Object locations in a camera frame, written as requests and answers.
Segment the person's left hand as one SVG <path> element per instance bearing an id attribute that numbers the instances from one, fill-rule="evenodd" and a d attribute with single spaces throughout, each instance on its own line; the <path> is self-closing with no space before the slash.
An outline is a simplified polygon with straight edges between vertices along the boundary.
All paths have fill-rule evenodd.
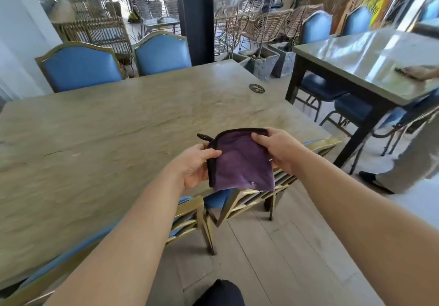
<path id="1" fill-rule="evenodd" d="M 208 180 L 208 160 L 202 160 L 202 150 L 207 148 L 207 144 L 196 144 L 184 150 L 169 164 L 170 170 L 183 184 L 184 190 L 191 189 Z"/>

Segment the person's right hand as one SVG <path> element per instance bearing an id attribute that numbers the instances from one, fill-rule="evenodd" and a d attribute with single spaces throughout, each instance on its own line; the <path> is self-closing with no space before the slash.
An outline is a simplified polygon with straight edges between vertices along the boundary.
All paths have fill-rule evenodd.
<path id="1" fill-rule="evenodd" d="M 284 130 L 266 128 L 267 135 L 273 139 L 268 150 L 272 163 L 290 175 L 300 177 L 312 152 Z"/>

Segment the purple cleaning cloth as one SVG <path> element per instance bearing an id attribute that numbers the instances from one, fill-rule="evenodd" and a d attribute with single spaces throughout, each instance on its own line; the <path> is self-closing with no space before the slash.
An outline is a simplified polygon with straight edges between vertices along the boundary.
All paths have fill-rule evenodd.
<path id="1" fill-rule="evenodd" d="M 275 190 L 270 154 L 252 139 L 252 133 L 268 136 L 265 128 L 226 130 L 214 138 L 197 134 L 199 139 L 208 142 L 208 148 L 222 151 L 218 158 L 207 160 L 209 186 L 215 192 L 231 188 Z"/>

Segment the person's right forearm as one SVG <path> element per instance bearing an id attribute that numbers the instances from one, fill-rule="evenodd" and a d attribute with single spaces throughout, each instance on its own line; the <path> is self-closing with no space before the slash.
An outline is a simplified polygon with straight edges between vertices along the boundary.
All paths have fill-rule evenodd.
<path id="1" fill-rule="evenodd" d="M 294 174 L 386 306 L 439 306 L 439 230 L 325 158 L 294 150 Z"/>

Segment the person's left forearm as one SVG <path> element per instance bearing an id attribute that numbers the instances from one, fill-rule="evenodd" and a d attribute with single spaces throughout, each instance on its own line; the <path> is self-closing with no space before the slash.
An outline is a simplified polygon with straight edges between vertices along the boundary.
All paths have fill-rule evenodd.
<path id="1" fill-rule="evenodd" d="M 183 190 L 168 165 L 44 306 L 145 306 Z"/>

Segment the grey stone planter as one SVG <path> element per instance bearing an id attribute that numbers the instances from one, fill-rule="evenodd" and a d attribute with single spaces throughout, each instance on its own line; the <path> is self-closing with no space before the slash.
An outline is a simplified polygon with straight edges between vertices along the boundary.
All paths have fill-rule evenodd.
<path id="1" fill-rule="evenodd" d="M 260 81 L 270 78 L 280 56 L 266 45 L 253 50 L 241 50 L 239 54 L 249 58 L 245 68 Z"/>
<path id="2" fill-rule="evenodd" d="M 290 76 L 293 72 L 295 53 L 292 51 L 291 42 L 279 42 L 269 44 L 268 47 L 279 54 L 272 70 L 272 75 L 276 78 Z"/>

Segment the blue chair with black legs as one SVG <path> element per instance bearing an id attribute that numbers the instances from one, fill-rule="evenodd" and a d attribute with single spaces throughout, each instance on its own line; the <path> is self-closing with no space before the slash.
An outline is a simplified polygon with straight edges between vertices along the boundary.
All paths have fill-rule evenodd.
<path id="1" fill-rule="evenodd" d="M 409 103 L 404 107 L 395 108 L 378 128 L 380 130 L 382 128 L 392 127 L 392 130 L 385 134 L 372 134 L 375 138 L 390 137 L 381 156 L 385 156 L 387 153 L 396 133 L 399 133 L 399 135 L 390 150 L 390 154 L 394 152 L 398 142 L 410 126 L 418 121 L 430 121 L 437 112 L 439 112 L 439 88 L 418 101 Z"/>
<path id="2" fill-rule="evenodd" d="M 359 6 L 347 15 L 340 36 L 367 32 L 369 30 L 371 17 L 372 15 L 367 7 Z M 355 113 L 350 111 L 352 107 L 365 109 L 365 104 L 352 94 L 337 87 L 335 83 L 330 83 L 319 76 L 316 77 L 316 80 L 317 89 L 314 93 L 314 99 L 312 101 L 312 103 L 317 101 L 314 121 L 317 121 L 322 102 L 334 102 L 335 110 L 326 115 L 324 120 L 321 122 L 321 125 L 323 125 L 326 121 L 330 121 L 336 126 L 336 128 L 350 137 L 351 133 L 344 128 L 350 123 L 350 120 L 347 119 L 345 115 L 350 115 L 350 117 L 354 119 Z"/>
<path id="3" fill-rule="evenodd" d="M 316 11 L 303 22 L 299 44 L 329 39 L 331 27 L 332 16 L 325 11 Z M 328 82 L 312 72 L 304 76 L 300 89 L 309 97 L 306 100 L 302 98 L 297 98 L 297 100 L 316 111 L 315 122 L 319 116 L 322 102 L 333 102 L 347 93 L 335 83 Z"/>

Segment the grey table with black legs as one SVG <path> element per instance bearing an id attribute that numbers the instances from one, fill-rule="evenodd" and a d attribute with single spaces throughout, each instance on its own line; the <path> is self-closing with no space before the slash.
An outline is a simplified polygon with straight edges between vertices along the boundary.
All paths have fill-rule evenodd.
<path id="1" fill-rule="evenodd" d="M 371 105 L 334 164 L 342 168 L 396 107 L 403 107 L 439 88 L 439 79 L 419 82 L 395 68 L 439 65 L 439 40 L 383 28 L 297 45 L 285 99 L 294 103 L 305 72 L 310 71 Z"/>

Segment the dark square pillar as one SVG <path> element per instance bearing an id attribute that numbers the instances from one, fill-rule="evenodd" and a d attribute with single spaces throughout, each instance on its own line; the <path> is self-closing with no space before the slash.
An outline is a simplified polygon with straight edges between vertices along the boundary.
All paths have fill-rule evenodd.
<path id="1" fill-rule="evenodd" d="M 177 0 L 180 29 L 193 66 L 214 62 L 213 0 Z"/>

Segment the small outdoor glass table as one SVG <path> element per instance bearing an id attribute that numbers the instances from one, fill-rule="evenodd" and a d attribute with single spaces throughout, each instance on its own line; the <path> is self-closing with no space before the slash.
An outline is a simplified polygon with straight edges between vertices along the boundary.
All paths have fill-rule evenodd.
<path id="1" fill-rule="evenodd" d="M 159 17 L 143 20 L 142 29 L 144 34 L 148 34 L 153 31 L 169 31 L 176 33 L 177 26 L 180 25 L 180 21 L 173 17 Z"/>

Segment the person's dark trouser knee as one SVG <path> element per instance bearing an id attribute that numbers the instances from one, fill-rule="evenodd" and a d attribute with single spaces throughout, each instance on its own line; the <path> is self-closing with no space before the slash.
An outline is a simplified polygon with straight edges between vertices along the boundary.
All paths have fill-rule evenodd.
<path id="1" fill-rule="evenodd" d="M 245 303 L 237 285 L 217 279 L 192 306 L 245 306 Z"/>

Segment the brown cloth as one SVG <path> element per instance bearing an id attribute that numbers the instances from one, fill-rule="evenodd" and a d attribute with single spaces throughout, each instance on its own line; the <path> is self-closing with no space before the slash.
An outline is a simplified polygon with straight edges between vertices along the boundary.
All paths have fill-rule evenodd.
<path id="1" fill-rule="evenodd" d="M 420 78 L 425 74 L 425 69 L 421 66 L 397 67 L 394 71 L 411 78 Z"/>

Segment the grey metal outdoor chair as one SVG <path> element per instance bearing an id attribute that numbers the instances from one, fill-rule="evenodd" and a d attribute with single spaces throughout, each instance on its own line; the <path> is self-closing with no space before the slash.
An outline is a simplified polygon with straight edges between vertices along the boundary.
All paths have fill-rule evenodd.
<path id="1" fill-rule="evenodd" d="M 131 3 L 140 21 L 162 17 L 162 2 L 160 0 L 131 0 Z"/>

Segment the rattan bench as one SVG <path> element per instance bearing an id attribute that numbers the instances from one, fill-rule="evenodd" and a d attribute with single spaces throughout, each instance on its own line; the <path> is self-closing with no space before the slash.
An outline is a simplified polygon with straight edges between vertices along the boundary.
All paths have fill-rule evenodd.
<path id="1" fill-rule="evenodd" d="M 131 42 L 121 17 L 52 22 L 52 25 L 63 42 L 83 42 L 112 48 L 120 64 L 133 64 Z"/>

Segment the blue chair with gold frame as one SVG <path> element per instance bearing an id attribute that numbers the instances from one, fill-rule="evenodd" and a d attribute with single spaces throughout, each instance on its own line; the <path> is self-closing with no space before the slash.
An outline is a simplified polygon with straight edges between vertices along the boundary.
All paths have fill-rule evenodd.
<path id="1" fill-rule="evenodd" d="M 253 189 L 231 188 L 215 192 L 204 198 L 205 221 L 208 226 L 213 223 L 219 227 L 223 222 L 250 209 L 251 207 L 271 199 L 267 211 L 270 212 L 270 220 L 273 219 L 273 211 L 276 204 L 276 195 L 284 191 L 297 178 L 280 168 L 273 168 L 275 190 L 273 192 L 260 192 Z"/>
<path id="2" fill-rule="evenodd" d="M 166 244 L 192 231 L 200 230 L 205 239 L 207 251 L 215 254 L 211 241 L 211 228 L 205 221 L 204 201 L 201 196 L 180 199 Z M 41 306 L 55 292 L 56 288 L 106 237 L 117 223 L 106 226 L 96 234 L 82 240 L 67 252 L 59 255 L 31 274 L 18 289 L 0 306 Z"/>
<path id="3" fill-rule="evenodd" d="M 187 38 L 158 30 L 132 45 L 139 76 L 192 67 Z"/>
<path id="4" fill-rule="evenodd" d="M 54 93 L 127 78 L 112 48 L 85 42 L 59 44 L 35 61 Z"/>

